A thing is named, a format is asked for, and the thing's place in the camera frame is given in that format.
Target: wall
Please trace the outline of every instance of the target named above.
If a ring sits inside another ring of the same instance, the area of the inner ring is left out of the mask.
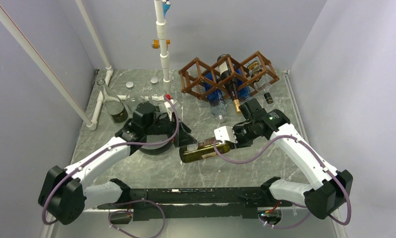
[[[104,68],[74,0],[59,1],[95,68]],[[242,61],[257,50],[290,68],[326,0],[173,0],[166,15],[170,67],[195,57],[208,64],[229,53]],[[115,68],[160,68],[153,0],[84,1]]]
[[[311,144],[354,176],[349,236],[396,238],[396,0],[328,0],[291,80]]]
[[[53,0],[1,0],[82,107],[93,67]],[[0,237],[38,237],[37,204],[54,165],[69,164],[81,119],[0,23]]]

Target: white pipe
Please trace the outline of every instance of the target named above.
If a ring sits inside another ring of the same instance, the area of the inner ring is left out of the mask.
[[[100,42],[99,36],[97,35],[96,30],[94,29],[93,23],[91,22],[91,19],[88,16],[87,10],[85,9],[82,0],[75,0],[75,2],[77,3],[82,18],[84,19],[85,24],[87,25],[88,31],[90,31],[91,37],[93,37],[94,44],[96,44],[97,50],[99,50],[100,56],[102,57],[102,60],[105,63],[106,69],[109,70],[112,66],[109,63],[109,60]]]
[[[106,71],[105,83],[107,85],[109,84],[112,75],[113,75],[113,69],[112,67],[110,67],[110,69]],[[102,111],[102,105],[103,105],[103,93],[100,92],[97,97],[96,107],[94,108],[93,118],[91,119],[92,124],[90,126],[87,126],[90,130],[95,130],[97,128],[97,124],[99,123],[100,112]]]
[[[156,8],[156,17],[157,17],[157,36],[160,41],[160,58],[161,58],[161,67],[163,68],[163,87],[165,91],[170,91],[171,89],[171,81],[169,74],[169,51],[167,50],[167,26],[166,20],[164,19],[163,12],[163,2],[161,0],[154,0],[154,6]]]
[[[82,118],[82,120],[87,124],[91,125],[92,122],[85,114],[84,110],[78,105],[74,100],[68,90],[64,87],[62,82],[58,79],[56,74],[52,71],[49,65],[44,61],[40,54],[36,51],[33,45],[29,42],[26,36],[20,31],[17,25],[12,21],[12,19],[5,12],[5,9],[0,5],[0,21],[5,26],[5,28],[11,33],[11,35],[16,39],[16,41],[21,45],[21,47],[27,52],[30,58],[37,64],[37,66],[42,70],[46,77],[52,82],[55,88],[62,94],[66,101],[71,105],[71,107],[77,112],[77,114]]]

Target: table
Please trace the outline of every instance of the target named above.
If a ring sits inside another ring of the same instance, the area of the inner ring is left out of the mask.
[[[104,78],[105,73],[105,70],[100,70],[98,77]],[[209,103],[180,92],[181,83],[178,70],[171,70],[170,74],[177,89],[176,97],[184,105],[179,114],[182,115],[183,122],[192,129],[191,134],[198,141],[214,136],[215,128],[223,125],[233,126],[244,120],[241,114],[236,114],[233,103],[228,99],[226,100],[227,121],[219,123],[211,114]],[[125,83],[132,81],[135,88],[143,92],[147,87],[151,87],[150,79],[154,76],[161,79],[163,72],[159,69],[115,70],[110,81],[110,88],[119,95],[123,95],[127,92]],[[301,133],[297,126],[291,95],[281,75],[280,78],[270,88],[274,99],[273,104],[268,105],[262,94],[256,94],[254,98],[267,111],[272,109],[283,111]],[[95,85],[86,110],[90,118],[99,91],[99,87]],[[96,130],[90,131],[85,124],[82,125],[71,163],[76,163],[99,149],[120,129],[120,126],[113,124],[110,116],[103,110]],[[254,141],[251,147],[232,150],[227,153],[227,156],[232,159],[244,160],[259,152],[266,143],[267,140],[260,137]],[[95,180],[94,184],[98,185],[118,178],[131,188],[260,186],[274,176],[294,182],[307,182],[301,170],[285,152],[275,145],[268,148],[257,160],[245,165],[230,164],[219,157],[185,164],[180,161],[178,148],[171,147],[165,153],[157,156],[137,151],[105,171]]]

